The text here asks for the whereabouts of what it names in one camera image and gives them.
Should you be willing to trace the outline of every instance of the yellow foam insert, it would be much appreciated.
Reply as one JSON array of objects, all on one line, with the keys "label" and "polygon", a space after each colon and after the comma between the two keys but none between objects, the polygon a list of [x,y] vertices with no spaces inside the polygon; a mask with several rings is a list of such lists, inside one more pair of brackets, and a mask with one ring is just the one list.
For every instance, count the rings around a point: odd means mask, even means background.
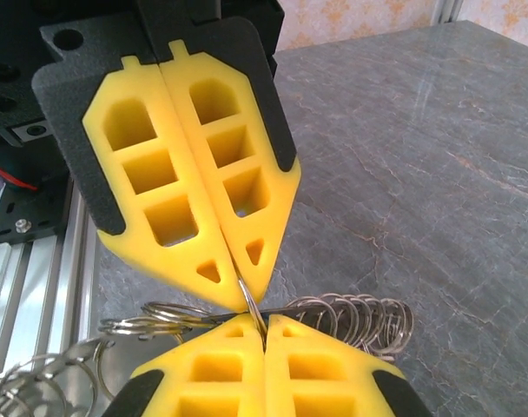
[{"label": "yellow foam insert", "polygon": [[261,300],[300,180],[274,159],[248,78],[182,41],[174,60],[108,74],[82,123],[126,222],[124,261],[234,311]]},{"label": "yellow foam insert", "polygon": [[135,370],[164,378],[143,417],[394,417],[373,371],[392,365],[285,316],[267,350],[248,314]]}]

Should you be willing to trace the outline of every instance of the gray marble surface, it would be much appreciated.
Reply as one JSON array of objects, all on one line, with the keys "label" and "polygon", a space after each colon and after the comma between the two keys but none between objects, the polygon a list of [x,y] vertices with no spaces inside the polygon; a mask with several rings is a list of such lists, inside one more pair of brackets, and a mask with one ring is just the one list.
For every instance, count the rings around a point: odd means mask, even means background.
[{"label": "gray marble surface", "polygon": [[[400,298],[435,415],[528,415],[528,48],[451,23],[277,57],[303,180],[262,305]],[[98,297],[204,305],[107,252]]]}]

